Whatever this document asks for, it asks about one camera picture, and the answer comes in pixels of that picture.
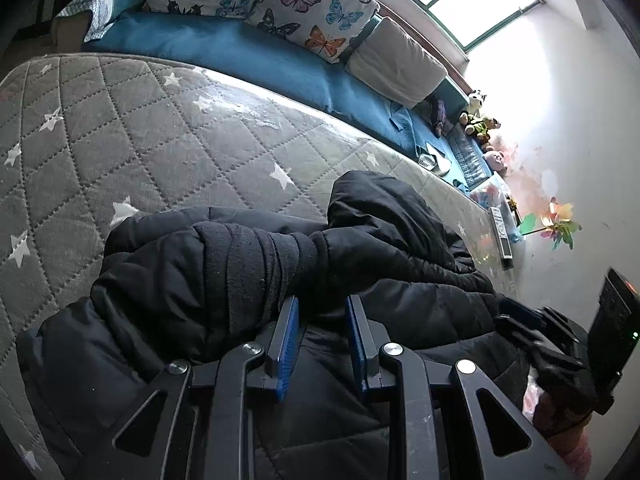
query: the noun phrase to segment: blue gripper pad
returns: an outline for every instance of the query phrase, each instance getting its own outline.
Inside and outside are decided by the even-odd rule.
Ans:
[[[277,383],[276,383],[276,395],[279,400],[284,399],[284,395],[287,393],[289,387],[289,378],[293,370],[294,358],[296,353],[296,340],[298,339],[298,319],[299,319],[299,304],[298,298],[293,298],[290,302],[289,312],[284,312],[284,309],[289,305],[283,305],[283,311],[281,316],[286,316],[286,329],[282,338],[282,346],[280,347],[280,354],[278,355],[277,365]]]
[[[349,336],[349,350],[351,353],[351,367],[353,367],[353,378],[360,386],[360,393],[364,394],[367,389],[364,346],[358,335],[358,325],[353,309],[351,298],[345,300],[345,310],[347,313],[347,329]]]

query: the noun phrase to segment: beige pillow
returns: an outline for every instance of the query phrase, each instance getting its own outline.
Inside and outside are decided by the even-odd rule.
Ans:
[[[388,17],[351,54],[347,70],[407,108],[417,105],[447,76],[444,65]]]

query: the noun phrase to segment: blue sofa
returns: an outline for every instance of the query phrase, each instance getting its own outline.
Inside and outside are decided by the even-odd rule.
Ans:
[[[468,168],[462,168],[458,161],[460,154],[454,154],[446,138],[438,138],[413,110],[390,101],[351,76],[345,69],[349,52],[342,54],[341,62],[329,64],[306,49],[241,20],[144,12],[139,10],[144,1],[114,0],[113,24],[100,40],[84,43],[83,49],[171,59],[225,73],[330,114],[414,160],[428,142],[452,162],[444,176],[447,182],[458,180],[474,187],[478,182],[470,180],[480,176],[481,182],[491,175],[480,156],[485,166],[480,173],[484,174],[474,174],[470,179]],[[380,17],[375,16],[367,24],[355,46],[379,21]],[[443,99],[454,123],[468,102],[449,77],[433,95]],[[468,148],[467,151],[476,148],[479,152],[473,143]]]

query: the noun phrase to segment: mattress cover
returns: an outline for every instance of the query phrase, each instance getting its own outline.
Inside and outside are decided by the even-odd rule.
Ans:
[[[15,335],[88,293],[111,228],[193,205],[324,219],[334,180],[406,181],[515,296],[486,211],[338,119],[201,67],[148,57],[34,58],[0,84],[0,423],[39,479],[62,478],[31,412]]]

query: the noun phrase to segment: orange butterfly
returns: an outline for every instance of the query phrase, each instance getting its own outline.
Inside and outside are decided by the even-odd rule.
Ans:
[[[317,25],[314,25],[314,28],[311,29],[309,39],[305,41],[305,48],[308,48],[309,50],[319,48],[320,50],[318,50],[318,54],[321,54],[323,50],[326,50],[329,57],[333,57],[338,54],[338,49],[345,41],[347,41],[347,38],[337,38],[335,40],[325,38],[322,30],[320,30]]]

